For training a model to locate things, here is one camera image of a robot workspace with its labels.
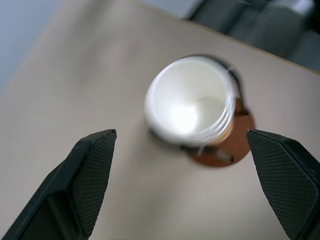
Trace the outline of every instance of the white wall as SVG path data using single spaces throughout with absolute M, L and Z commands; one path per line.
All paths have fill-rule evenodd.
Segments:
M 161 8 L 180 18 L 189 17 L 193 9 L 203 0 L 142 0 L 152 6 Z
M 0 0 L 0 90 L 61 0 Z

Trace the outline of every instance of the cup rim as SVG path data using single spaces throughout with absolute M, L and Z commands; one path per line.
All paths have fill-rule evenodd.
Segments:
M 217 121 L 215 121 L 211 126 L 205 129 L 202 129 L 198 132 L 192 132 L 190 134 L 185 134 L 182 136 L 179 134 L 175 134 L 174 131 L 170 131 L 168 128 L 165 127 L 162 121 L 159 120 L 157 114 L 153 110 L 155 105 L 153 93 L 157 88 L 157 85 L 161 81 L 162 75 L 165 72 L 167 72 L 170 68 L 179 64 L 180 62 L 185 61 L 186 59 L 188 60 L 191 59 L 196 61 L 200 60 L 202 62 L 209 63 L 210 65 L 218 69 L 219 72 L 222 75 L 224 75 L 224 78 L 225 78 L 225 81 L 223 81 L 223 87 L 226 92 L 226 99 L 225 99 L 224 110 Z M 156 125 L 157 126 L 156 128 L 158 130 L 157 129 L 154 129 L 154 130 L 157 132 L 157 134 L 161 135 L 164 138 L 171 139 L 171 140 L 175 139 L 175 142 L 179 142 L 181 144 L 195 144 L 195 143 L 205 144 L 205 143 L 214 142 L 220 137 L 219 133 L 221 132 L 223 133 L 223 131 L 226 130 L 227 126 L 231 123 L 234 115 L 235 95 L 232 89 L 231 76 L 229 75 L 227 69 L 225 69 L 219 62 L 217 62 L 212 58 L 201 56 L 201 55 L 185 56 L 183 58 L 180 58 L 170 63 L 160 73 L 158 73 L 158 75 L 153 79 L 145 97 L 144 108 L 145 108 L 145 115 L 147 117 L 148 123 L 151 125 L 151 127 Z

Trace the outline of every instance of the table surface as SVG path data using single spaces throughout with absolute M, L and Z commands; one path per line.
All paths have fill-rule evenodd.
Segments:
M 207 168 L 148 135 L 148 86 L 197 53 L 238 69 L 258 129 L 320 159 L 320 75 L 140 3 L 65 1 L 0 96 L 0 236 L 80 138 L 115 128 L 91 240 L 287 240 L 251 154 Z

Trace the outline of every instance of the white cup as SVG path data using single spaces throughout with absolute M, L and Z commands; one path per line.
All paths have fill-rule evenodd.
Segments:
M 230 75 L 211 58 L 181 58 L 155 77 L 144 108 L 150 128 L 169 143 L 218 144 L 233 128 L 235 95 Z

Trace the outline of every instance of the round coaster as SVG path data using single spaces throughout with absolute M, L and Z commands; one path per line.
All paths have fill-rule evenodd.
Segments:
M 240 98 L 237 98 L 233 130 L 223 142 L 207 145 L 203 149 L 184 149 L 197 163 L 209 167 L 227 167 L 239 162 L 250 152 L 246 138 L 248 129 L 255 129 L 253 116 L 250 112 L 243 111 Z

